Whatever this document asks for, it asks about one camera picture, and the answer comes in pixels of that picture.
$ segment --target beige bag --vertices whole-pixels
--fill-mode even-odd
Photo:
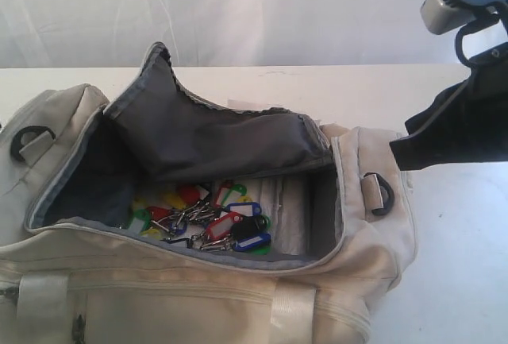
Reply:
[[[45,92],[0,133],[1,343],[369,339],[369,310],[416,253],[396,133],[216,106],[176,80],[162,44],[107,103],[90,85]],[[147,181],[286,176],[310,205],[299,255],[205,253],[119,228]],[[271,217],[288,218],[277,189]]]

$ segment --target open bag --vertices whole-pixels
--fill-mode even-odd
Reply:
[[[0,342],[367,342],[416,254],[396,138],[215,105],[161,43],[112,103],[88,84],[41,93],[0,133]],[[131,229],[139,192],[225,180],[267,215],[269,253]]]

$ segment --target robotic arm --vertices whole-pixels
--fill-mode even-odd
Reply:
[[[498,22],[508,32],[508,0],[425,0],[421,15],[431,33],[462,26],[455,49],[471,75],[406,121],[409,136],[390,143],[398,166],[508,161],[508,43],[472,58],[462,49],[464,36]]]

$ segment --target white table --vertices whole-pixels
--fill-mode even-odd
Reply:
[[[177,68],[213,102],[279,103],[322,122],[403,130],[446,87],[459,65]],[[111,98],[137,68],[0,70],[3,122],[38,92],[92,83]],[[372,343],[506,342],[508,164],[442,165],[414,174],[420,249],[373,322]]]

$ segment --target white backdrop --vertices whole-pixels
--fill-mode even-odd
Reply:
[[[137,66],[157,40],[180,66],[456,61],[423,1],[0,0],[0,67]]]

